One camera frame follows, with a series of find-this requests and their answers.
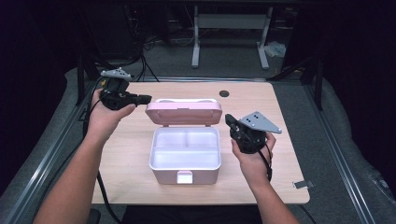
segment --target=wooden table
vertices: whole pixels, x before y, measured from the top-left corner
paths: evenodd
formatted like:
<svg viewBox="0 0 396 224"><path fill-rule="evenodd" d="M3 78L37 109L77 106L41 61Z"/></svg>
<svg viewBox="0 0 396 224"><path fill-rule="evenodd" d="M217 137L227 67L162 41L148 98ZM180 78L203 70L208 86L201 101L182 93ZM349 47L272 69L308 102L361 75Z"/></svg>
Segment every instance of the wooden table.
<svg viewBox="0 0 396 224"><path fill-rule="evenodd" d="M221 97L220 91L228 91ZM288 128L271 84L265 82L141 82L131 83L130 93L148 94L152 102L160 98L213 98L222 107L218 125L221 167L214 185L161 185L149 168L149 154L154 131L160 126L152 123L140 105L124 118L107 141L100 172L110 203L118 204L254 204L256 203L239 162L232 153L230 128L224 115L240 119L260 111L283 133L277 139L273 157L271 184L284 203L307 203L307 189L295 189L292 182L304 180L297 161ZM96 185L92 203L103 203Z"/></svg>

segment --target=white container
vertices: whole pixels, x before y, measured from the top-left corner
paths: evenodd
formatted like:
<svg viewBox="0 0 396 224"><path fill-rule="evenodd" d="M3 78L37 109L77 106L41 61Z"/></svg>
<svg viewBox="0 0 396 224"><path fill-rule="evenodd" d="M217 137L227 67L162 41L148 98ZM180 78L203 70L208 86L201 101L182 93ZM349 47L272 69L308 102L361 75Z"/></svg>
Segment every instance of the white container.
<svg viewBox="0 0 396 224"><path fill-rule="evenodd" d="M158 182L215 184L221 166L219 131L210 125L219 123L220 104L213 99L161 99L148 104L146 113L163 125L154 132L149 157Z"/></svg>

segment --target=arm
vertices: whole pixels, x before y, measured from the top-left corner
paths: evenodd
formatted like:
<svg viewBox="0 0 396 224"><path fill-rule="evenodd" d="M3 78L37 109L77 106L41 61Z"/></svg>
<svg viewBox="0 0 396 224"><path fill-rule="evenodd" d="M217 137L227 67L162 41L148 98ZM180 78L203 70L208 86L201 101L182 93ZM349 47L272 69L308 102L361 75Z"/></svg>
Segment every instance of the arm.
<svg viewBox="0 0 396 224"><path fill-rule="evenodd" d="M92 104L99 101L94 93ZM87 135L35 217L35 223L86 223L102 150L119 121L130 115L134 105L111 111L99 102L93 109Z"/></svg>
<svg viewBox="0 0 396 224"><path fill-rule="evenodd" d="M267 146L272 153L276 139L271 133L266 133ZM282 202L266 177L267 169L258 153L245 154L232 139L233 154L239 160L242 173L256 198L262 223L298 223L293 213ZM267 148L262 149L265 158L269 160Z"/></svg>

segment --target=white stand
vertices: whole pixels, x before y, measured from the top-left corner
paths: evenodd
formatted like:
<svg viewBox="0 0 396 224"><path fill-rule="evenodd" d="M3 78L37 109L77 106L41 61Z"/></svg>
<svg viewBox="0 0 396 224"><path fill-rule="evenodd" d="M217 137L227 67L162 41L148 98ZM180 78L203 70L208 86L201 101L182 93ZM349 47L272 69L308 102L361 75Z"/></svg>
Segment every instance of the white stand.
<svg viewBox="0 0 396 224"><path fill-rule="evenodd" d="M269 69L267 58L264 52L265 38L271 22L273 9L268 8L266 15L241 15L241 14L199 14L198 6L194 8L194 50L192 53L192 68L197 68L199 64L199 29L200 28L220 28L220 29L262 29L262 39L257 42L262 69Z"/></svg>

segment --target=hand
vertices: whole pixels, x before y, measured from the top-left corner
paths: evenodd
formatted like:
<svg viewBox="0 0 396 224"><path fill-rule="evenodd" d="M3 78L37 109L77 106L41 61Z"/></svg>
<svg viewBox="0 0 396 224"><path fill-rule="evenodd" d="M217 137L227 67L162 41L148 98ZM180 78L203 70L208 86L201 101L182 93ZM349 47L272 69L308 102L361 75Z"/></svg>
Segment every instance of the hand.
<svg viewBox="0 0 396 224"><path fill-rule="evenodd" d="M267 159L267 161L271 164L268 151L270 151L272 158L272 149L274 148L276 139L271 133L268 132L266 133L266 138L269 150L266 147L262 148L262 154L264 155L265 159ZM259 153L246 154L241 152L238 144L233 139L232 145L233 154L239 160L242 174L244 175L249 186L251 188L254 188L269 184L269 180L267 178L267 168Z"/></svg>
<svg viewBox="0 0 396 224"><path fill-rule="evenodd" d="M116 130L120 120L130 115L136 106L127 105L120 110L110 110L99 100L100 91L96 90L92 97L92 112L87 136L89 135L105 142L113 134L114 130Z"/></svg>

